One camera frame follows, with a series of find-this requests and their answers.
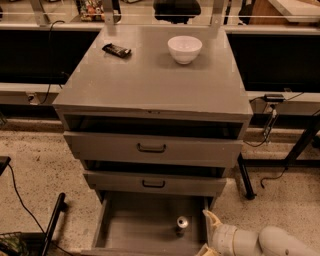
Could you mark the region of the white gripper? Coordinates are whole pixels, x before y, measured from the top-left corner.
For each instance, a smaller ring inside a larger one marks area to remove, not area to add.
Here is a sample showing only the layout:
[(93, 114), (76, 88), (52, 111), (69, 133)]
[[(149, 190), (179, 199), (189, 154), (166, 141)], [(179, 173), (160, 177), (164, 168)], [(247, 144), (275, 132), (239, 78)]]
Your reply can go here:
[(213, 248), (204, 244), (195, 256), (261, 256), (257, 232), (221, 224), (220, 219), (209, 210), (204, 210), (203, 214), (210, 229), (214, 230), (211, 238)]

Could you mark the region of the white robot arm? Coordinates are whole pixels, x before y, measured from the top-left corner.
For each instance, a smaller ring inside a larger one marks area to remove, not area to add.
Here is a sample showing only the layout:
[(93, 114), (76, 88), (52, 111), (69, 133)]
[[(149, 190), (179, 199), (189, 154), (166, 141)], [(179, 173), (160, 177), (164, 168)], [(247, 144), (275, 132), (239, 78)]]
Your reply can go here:
[(320, 253), (287, 231), (266, 226), (259, 232), (223, 224), (204, 210), (208, 241), (195, 256), (320, 256)]

